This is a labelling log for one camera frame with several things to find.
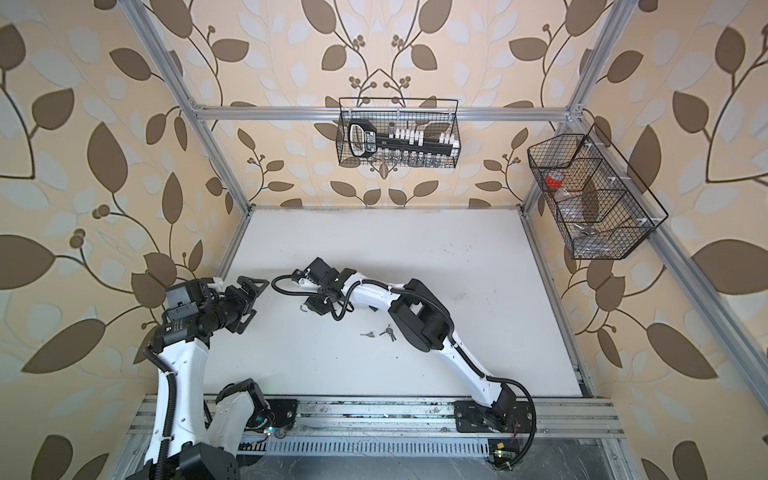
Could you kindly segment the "black padlock key bunch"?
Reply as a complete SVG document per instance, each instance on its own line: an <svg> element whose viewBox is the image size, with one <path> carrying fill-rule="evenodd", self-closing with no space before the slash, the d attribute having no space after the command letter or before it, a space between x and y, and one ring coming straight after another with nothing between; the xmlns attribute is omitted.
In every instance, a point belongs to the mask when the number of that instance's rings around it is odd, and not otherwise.
<svg viewBox="0 0 768 480"><path fill-rule="evenodd" d="M384 330L384 331L382 331L382 332L380 333L380 336L387 336L387 337L389 337L389 338L390 338L390 340L391 340L392 342L395 342L395 341L396 341L396 336L395 336L395 333L394 333L394 329L392 328L392 326L391 326L391 325L388 325L388 326L385 328L385 330Z"/></svg>

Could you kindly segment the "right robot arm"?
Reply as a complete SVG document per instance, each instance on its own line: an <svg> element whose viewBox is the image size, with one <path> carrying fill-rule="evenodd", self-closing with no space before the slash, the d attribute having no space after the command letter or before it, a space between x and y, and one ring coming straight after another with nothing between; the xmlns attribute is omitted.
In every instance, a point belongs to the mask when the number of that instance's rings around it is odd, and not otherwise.
<svg viewBox="0 0 768 480"><path fill-rule="evenodd" d="M336 321L358 308L385 311L407 343L442 358L470 391L477 412L470 417L482 429L499 433L536 433L532 395L519 381L494 376L460 339L446 306L418 279L385 283L353 269L341 271L316 258L303 270L271 281L279 294L303 297L304 306Z"/></svg>

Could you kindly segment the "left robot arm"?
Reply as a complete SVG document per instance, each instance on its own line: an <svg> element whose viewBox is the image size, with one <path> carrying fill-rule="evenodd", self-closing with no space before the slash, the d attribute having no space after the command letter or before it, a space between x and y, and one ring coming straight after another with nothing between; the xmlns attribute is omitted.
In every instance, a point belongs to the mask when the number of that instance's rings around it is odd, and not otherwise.
<svg viewBox="0 0 768 480"><path fill-rule="evenodd" d="M214 333L243 333L268 285L241 276L230 286L213 277L167 288L168 307L143 349L159 373L158 399L150 444L133 478L239 478L242 435L269 404L255 381L246 379L223 388L208 417L203 379Z"/></svg>

